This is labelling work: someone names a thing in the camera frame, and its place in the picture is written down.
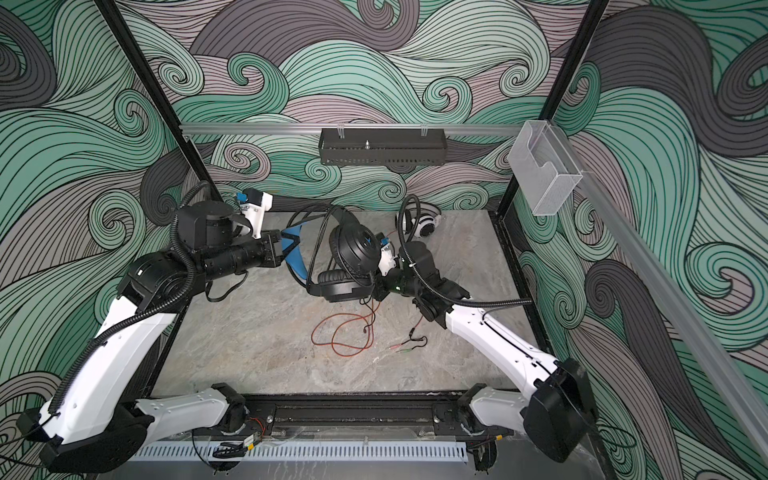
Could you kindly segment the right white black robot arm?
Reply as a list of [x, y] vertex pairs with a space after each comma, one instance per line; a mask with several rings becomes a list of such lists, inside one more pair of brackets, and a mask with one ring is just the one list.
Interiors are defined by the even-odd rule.
[[426, 320], [468, 342], [515, 386], [512, 391], [484, 384], [469, 389], [457, 402], [465, 435], [482, 446], [494, 433], [519, 432], [549, 459], [565, 462], [598, 419], [586, 370], [572, 358], [558, 360], [533, 346], [492, 315], [524, 306], [526, 300], [474, 300], [442, 277], [426, 245], [406, 236], [409, 207], [421, 207], [417, 196], [407, 195], [397, 213], [400, 250], [395, 267], [383, 278], [386, 289], [412, 299]]

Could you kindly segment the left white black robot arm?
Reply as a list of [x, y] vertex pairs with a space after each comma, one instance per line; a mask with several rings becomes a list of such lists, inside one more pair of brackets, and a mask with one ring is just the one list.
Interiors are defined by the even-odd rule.
[[190, 300], [209, 294], [214, 280], [281, 264], [281, 234], [262, 228], [273, 197], [248, 188], [237, 208], [195, 202], [201, 182], [183, 198], [170, 226], [169, 247], [135, 260], [97, 335], [64, 375], [53, 397], [18, 419], [22, 435], [41, 444], [40, 467], [50, 473], [99, 474], [143, 446], [195, 429], [237, 434], [245, 399], [225, 383], [167, 400], [130, 399], [124, 392], [166, 328]]

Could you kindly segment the black blue headphones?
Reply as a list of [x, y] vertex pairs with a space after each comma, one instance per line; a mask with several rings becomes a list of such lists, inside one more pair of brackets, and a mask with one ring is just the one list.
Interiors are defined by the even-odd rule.
[[381, 259], [380, 240], [347, 209], [330, 207], [318, 238], [328, 238], [332, 263], [313, 280], [315, 263], [306, 265], [300, 252], [301, 227], [311, 220], [307, 217], [281, 231], [283, 257], [294, 279], [307, 294], [330, 303], [371, 297]]

